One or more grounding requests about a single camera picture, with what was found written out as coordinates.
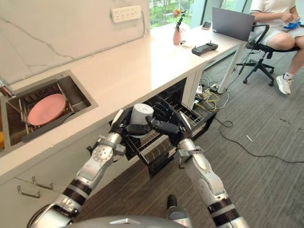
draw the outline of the orange object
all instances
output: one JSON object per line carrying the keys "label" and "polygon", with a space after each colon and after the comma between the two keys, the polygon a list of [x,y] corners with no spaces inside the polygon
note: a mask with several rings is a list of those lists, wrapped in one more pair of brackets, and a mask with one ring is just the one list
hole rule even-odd
{"label": "orange object", "polygon": [[4,134],[0,132],[0,148],[4,148]]}
{"label": "orange object", "polygon": [[45,125],[62,114],[66,100],[61,94],[53,94],[39,101],[28,114],[31,125]]}

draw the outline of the black chair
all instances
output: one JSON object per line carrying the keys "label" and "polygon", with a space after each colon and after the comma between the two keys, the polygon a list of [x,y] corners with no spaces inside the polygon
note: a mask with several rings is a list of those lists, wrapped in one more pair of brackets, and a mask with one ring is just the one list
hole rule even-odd
{"label": "black chair", "polygon": [[245,63],[238,63],[237,66],[242,66],[239,74],[241,74],[241,72],[243,71],[245,66],[253,67],[253,69],[250,71],[250,73],[247,75],[247,77],[243,80],[243,83],[246,84],[247,79],[250,77],[250,75],[253,72],[256,72],[258,69],[260,69],[271,79],[271,82],[269,83],[269,85],[273,86],[275,79],[271,76],[271,74],[274,72],[274,67],[263,63],[263,61],[265,59],[265,56],[267,55],[266,58],[271,59],[273,52],[292,52],[292,51],[298,51],[300,48],[295,46],[295,47],[293,47],[289,50],[276,50],[276,49],[273,49],[269,46],[260,44],[261,40],[263,39],[263,37],[266,35],[266,33],[269,30],[269,25],[253,25],[252,29],[254,30],[255,27],[265,27],[265,30],[262,33],[261,37],[257,41],[247,42],[246,48],[250,49],[251,51],[253,51],[253,50],[260,51],[261,50],[261,51],[264,52],[264,55],[258,61],[255,61],[255,60],[251,59],[251,60],[249,60],[248,62],[245,62]]}

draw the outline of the hand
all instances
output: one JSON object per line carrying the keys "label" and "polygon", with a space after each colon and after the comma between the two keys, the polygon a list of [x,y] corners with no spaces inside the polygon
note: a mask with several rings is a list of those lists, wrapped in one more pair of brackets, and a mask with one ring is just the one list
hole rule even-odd
{"label": "hand", "polygon": [[165,100],[159,99],[159,102],[154,107],[154,116],[157,120],[169,122],[178,126],[179,131],[176,134],[168,134],[169,140],[173,146],[186,138],[192,138],[192,131],[188,123],[184,120],[180,113],[178,113],[170,104]]}
{"label": "hand", "polygon": [[115,132],[120,134],[120,136],[125,137],[127,135],[145,135],[151,131],[150,126],[139,125],[139,124],[130,124],[131,114],[133,107],[127,108],[126,110],[119,111],[115,117],[117,119],[112,124],[110,132]]}
{"label": "hand", "polygon": [[282,13],[281,20],[285,23],[289,23],[294,20],[294,16],[292,13]]}
{"label": "hand", "polygon": [[132,114],[133,107],[125,109],[122,113],[118,112],[116,116],[118,117],[117,120],[112,123],[112,127],[110,132],[115,132],[120,134],[121,136],[125,135],[125,128],[130,123],[131,114]]}

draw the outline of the white countertop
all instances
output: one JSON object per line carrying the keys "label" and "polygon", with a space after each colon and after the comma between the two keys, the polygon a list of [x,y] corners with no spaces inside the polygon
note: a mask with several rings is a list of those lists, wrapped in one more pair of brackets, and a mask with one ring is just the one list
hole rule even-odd
{"label": "white countertop", "polygon": [[0,180],[13,177],[15,167],[23,165],[25,169],[29,168],[35,159],[50,156],[47,151],[59,151],[79,139],[81,134],[111,121],[119,109],[147,100],[242,43],[200,28],[182,33],[182,39],[188,44],[201,46],[210,40],[218,44],[217,50],[199,57],[192,54],[190,47],[173,45],[173,31],[173,28],[156,29],[142,39],[11,85],[13,89],[19,89],[70,69],[98,107],[0,158]]}

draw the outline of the chair base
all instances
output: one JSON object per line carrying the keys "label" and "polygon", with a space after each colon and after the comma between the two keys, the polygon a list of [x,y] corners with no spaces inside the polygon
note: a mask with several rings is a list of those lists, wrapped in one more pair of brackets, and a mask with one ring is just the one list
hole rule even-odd
{"label": "chair base", "polygon": [[[264,74],[266,74],[270,79],[271,79],[271,82],[269,83],[270,86],[273,86],[274,85],[274,78],[271,76],[271,74],[274,72],[274,67],[273,66],[270,66],[270,65],[267,65],[267,64],[264,64],[263,63],[263,60],[264,58],[261,58],[259,59],[259,61],[255,61],[253,59],[249,60],[248,63],[245,63],[245,66],[251,66],[253,67],[253,69],[250,71],[250,73],[247,75],[247,77],[244,79],[243,83],[247,83],[247,79],[251,76],[251,74],[253,72],[256,72],[258,69],[260,69],[261,71],[264,72]],[[238,63],[237,66],[243,66],[244,64],[243,63]]]}

